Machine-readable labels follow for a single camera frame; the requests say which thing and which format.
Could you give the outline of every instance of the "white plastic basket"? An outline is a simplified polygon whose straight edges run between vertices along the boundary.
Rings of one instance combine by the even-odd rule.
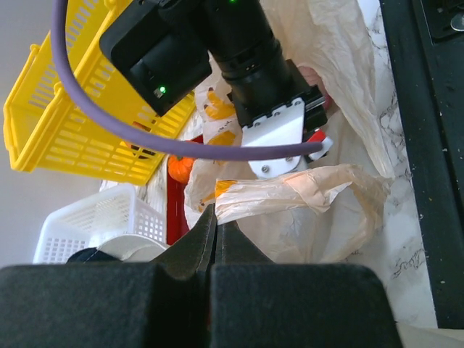
[[[34,263],[65,263],[76,252],[124,234],[166,243],[165,218],[123,184],[51,213],[43,224]]]

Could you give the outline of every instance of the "orange pumpkin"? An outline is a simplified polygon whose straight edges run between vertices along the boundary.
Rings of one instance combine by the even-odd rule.
[[[194,162],[194,158],[171,156],[167,161],[167,172],[171,178],[186,185],[189,183]]]

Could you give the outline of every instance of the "yellow basket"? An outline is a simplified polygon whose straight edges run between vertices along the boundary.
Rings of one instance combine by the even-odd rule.
[[[72,0],[67,13],[71,66],[86,93],[123,122],[177,138],[195,110],[188,95],[159,117],[106,60],[99,38],[131,0]],[[37,167],[144,185],[164,154],[122,141],[101,128],[61,87],[51,58],[50,34],[30,56],[4,106],[4,137],[14,170]]]

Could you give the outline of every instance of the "gray wall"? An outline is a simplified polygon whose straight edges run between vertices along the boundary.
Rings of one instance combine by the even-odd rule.
[[[2,106],[28,58],[29,46],[41,44],[49,30],[51,3],[51,0],[0,1]],[[0,133],[1,268],[32,262],[40,229],[47,215],[97,192],[99,182],[45,170],[36,170],[31,174],[13,172],[4,148],[3,131]]]

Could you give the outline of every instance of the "marble countertop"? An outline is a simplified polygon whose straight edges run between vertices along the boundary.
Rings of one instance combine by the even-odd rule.
[[[428,279],[426,254],[407,161],[405,135],[386,45],[378,0],[358,0],[373,42],[376,61],[376,105],[383,137],[394,165],[396,180],[391,187],[384,228],[373,240],[347,259],[366,265],[383,281],[397,321],[418,327],[436,328],[434,303]],[[201,119],[194,115],[181,139],[200,135]],[[166,160],[139,196],[159,212],[166,212]],[[115,185],[103,182],[102,188]]]

